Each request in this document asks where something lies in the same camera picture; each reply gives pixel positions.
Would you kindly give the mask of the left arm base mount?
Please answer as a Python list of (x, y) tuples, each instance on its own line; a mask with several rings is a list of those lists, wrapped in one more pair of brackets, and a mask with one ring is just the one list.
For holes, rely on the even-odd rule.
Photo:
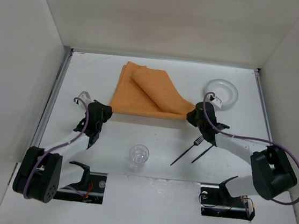
[(71, 161), (61, 169), (55, 200), (100, 205), (104, 200), (107, 174), (93, 172), (88, 165)]

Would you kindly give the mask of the orange cloth placemat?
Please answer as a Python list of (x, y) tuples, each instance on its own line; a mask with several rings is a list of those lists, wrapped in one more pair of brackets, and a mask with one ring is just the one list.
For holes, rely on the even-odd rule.
[(179, 94), (166, 71), (134, 62), (123, 66), (110, 106), (115, 113), (168, 120), (185, 120), (195, 109)]

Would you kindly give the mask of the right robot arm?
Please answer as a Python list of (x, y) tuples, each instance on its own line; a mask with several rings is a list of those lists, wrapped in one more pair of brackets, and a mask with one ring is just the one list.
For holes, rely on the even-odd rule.
[(186, 120), (198, 128), (203, 139), (241, 158), (251, 167), (251, 175), (231, 177), (219, 183), (228, 197), (259, 195), (265, 200), (296, 186), (297, 177), (286, 151), (280, 145), (257, 138), (244, 138), (225, 133), (229, 126), (217, 122), (215, 109), (209, 102), (199, 102), (186, 115)]

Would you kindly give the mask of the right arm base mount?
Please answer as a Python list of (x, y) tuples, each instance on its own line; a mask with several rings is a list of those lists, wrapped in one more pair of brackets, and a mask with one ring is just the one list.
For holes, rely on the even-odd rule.
[(229, 218), (252, 221), (256, 210), (253, 200), (248, 196), (232, 197), (226, 187), (226, 183), (237, 178), (231, 177), (217, 184), (202, 183), (198, 201), (202, 216)]

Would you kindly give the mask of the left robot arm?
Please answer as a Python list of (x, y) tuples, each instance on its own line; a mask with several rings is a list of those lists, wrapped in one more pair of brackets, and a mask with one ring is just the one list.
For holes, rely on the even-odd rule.
[(25, 153), (12, 185), (13, 191), (25, 199), (47, 203), (61, 199), (61, 189), (69, 189), (80, 196), (80, 201), (92, 201), (89, 194), (94, 189), (94, 180), (90, 167), (77, 162), (74, 156), (98, 141), (103, 124), (113, 112), (110, 106), (97, 100), (76, 97), (74, 102), (83, 105), (85, 117), (70, 135), (46, 149), (32, 146)]

